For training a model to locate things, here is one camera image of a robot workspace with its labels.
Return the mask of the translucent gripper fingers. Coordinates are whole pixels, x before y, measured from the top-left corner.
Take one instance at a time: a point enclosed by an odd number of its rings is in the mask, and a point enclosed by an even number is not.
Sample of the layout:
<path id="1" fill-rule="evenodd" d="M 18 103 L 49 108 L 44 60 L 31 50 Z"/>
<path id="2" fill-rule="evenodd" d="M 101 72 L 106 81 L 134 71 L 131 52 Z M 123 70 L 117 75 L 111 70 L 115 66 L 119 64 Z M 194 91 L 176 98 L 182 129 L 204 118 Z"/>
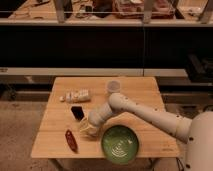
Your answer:
<path id="1" fill-rule="evenodd" d="M 99 134 L 99 128 L 87 122 L 81 122 L 79 125 L 79 132 L 87 136 L 97 137 Z"/>

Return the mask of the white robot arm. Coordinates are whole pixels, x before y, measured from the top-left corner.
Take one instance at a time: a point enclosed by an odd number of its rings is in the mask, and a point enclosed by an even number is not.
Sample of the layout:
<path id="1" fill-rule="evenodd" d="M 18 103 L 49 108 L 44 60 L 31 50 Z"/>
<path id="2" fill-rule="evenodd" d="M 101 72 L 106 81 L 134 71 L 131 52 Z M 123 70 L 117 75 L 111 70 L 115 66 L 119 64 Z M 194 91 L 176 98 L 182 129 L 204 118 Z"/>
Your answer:
<path id="1" fill-rule="evenodd" d="M 213 171 L 213 111 L 190 119 L 136 103 L 121 93 L 112 93 L 103 105 L 92 109 L 80 121 L 79 131 L 96 136 L 109 119 L 124 112 L 186 143 L 185 171 Z"/>

